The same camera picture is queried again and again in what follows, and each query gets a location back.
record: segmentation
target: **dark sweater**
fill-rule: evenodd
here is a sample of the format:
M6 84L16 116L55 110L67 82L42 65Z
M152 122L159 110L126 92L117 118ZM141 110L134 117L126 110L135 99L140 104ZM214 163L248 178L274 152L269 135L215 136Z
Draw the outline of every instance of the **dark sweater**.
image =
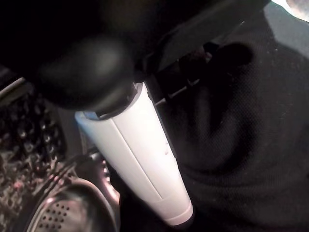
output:
M296 24L291 35L309 30ZM260 12L199 73L158 108L196 210L188 231L309 231L309 60L277 42ZM122 231L171 230L132 198L121 214Z

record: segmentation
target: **black fabric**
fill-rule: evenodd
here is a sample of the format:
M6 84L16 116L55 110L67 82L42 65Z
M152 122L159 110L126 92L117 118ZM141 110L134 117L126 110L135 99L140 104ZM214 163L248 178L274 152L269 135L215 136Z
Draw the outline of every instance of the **black fabric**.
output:
M187 230L309 231L307 58L278 43L261 12L201 70L199 85L158 108L196 210ZM131 198L121 216L123 232L172 231Z

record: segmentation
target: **white plastic casing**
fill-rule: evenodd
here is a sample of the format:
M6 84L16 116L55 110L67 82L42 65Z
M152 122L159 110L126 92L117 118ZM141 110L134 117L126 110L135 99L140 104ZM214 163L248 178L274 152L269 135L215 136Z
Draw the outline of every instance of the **white plastic casing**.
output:
M185 223L193 207L145 84L121 114L76 120L120 177L167 224Z

